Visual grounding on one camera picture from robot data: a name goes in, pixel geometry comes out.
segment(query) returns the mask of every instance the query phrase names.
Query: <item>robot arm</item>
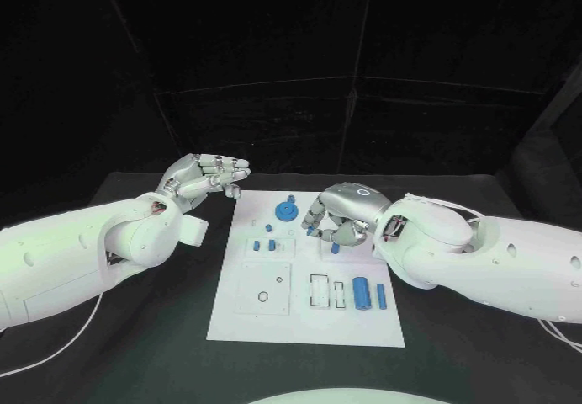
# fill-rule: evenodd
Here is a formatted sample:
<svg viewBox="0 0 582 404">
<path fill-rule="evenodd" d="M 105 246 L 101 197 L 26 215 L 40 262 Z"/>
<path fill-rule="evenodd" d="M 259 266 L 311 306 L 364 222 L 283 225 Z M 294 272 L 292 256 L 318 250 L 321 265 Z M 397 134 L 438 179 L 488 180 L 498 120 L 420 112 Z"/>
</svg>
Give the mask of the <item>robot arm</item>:
<svg viewBox="0 0 582 404">
<path fill-rule="evenodd" d="M 29 221 L 0 232 L 0 329 L 67 310 L 155 267 L 177 242 L 200 246 L 207 222 L 184 215 L 209 192 L 240 197 L 249 163 L 186 155 L 157 192 Z"/>
<path fill-rule="evenodd" d="M 422 289 L 446 286 L 478 303 L 523 316 L 582 323 L 580 233 L 482 216 L 459 205 L 409 194 L 380 207 L 366 199 L 371 194 L 357 193 L 368 188 L 351 183 L 341 187 L 330 187 L 315 204 L 331 201 L 321 205 L 332 212 L 347 212 L 353 204 L 360 206 L 341 218 L 340 229 L 350 222 L 370 223 L 373 254 L 406 283 Z M 455 210 L 468 211 L 474 217 L 465 220 Z M 318 225 L 322 216 L 317 221 L 312 216 L 305 215 L 302 226 Z M 356 245 L 354 238 L 337 237 L 340 229 L 311 235 Z"/>
</svg>

